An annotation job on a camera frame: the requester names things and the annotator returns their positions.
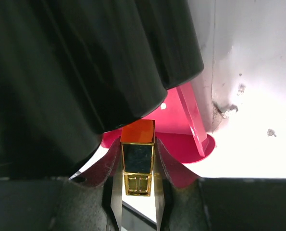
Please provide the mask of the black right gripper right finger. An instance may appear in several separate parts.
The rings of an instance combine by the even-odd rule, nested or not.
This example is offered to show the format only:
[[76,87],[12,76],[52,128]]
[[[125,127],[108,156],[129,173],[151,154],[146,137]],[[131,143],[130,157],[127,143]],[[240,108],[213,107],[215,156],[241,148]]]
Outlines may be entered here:
[[286,179],[203,178],[159,139],[154,186],[159,231],[286,231]]

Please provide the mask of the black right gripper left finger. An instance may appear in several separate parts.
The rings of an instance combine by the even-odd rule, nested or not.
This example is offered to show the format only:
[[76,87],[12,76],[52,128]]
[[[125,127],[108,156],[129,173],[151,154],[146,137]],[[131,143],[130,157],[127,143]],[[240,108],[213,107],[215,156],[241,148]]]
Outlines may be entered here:
[[75,178],[0,178],[0,231],[119,231],[122,226],[120,139]]

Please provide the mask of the pink bottom drawer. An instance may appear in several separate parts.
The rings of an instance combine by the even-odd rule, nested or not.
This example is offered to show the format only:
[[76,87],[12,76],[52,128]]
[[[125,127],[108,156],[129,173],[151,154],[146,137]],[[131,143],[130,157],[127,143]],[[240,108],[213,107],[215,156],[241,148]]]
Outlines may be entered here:
[[207,134],[191,83],[168,90],[164,102],[151,114],[124,128],[106,132],[102,147],[109,148],[120,137],[127,144],[150,144],[159,138],[169,153],[183,164],[196,163],[215,148]]

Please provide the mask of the gold black lipstick case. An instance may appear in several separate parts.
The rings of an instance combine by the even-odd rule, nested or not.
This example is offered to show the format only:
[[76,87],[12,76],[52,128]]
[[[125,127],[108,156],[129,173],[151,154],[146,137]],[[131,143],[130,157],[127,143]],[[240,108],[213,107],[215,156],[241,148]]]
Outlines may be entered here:
[[122,128],[120,143],[127,196],[150,196],[155,156],[155,121],[141,119]]

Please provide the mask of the black drawer cabinet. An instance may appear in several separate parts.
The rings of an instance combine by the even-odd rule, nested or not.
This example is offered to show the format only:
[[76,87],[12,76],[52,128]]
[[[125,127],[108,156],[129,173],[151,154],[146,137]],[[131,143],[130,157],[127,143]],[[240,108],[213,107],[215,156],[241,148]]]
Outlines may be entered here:
[[73,175],[203,68],[186,0],[0,0],[0,178]]

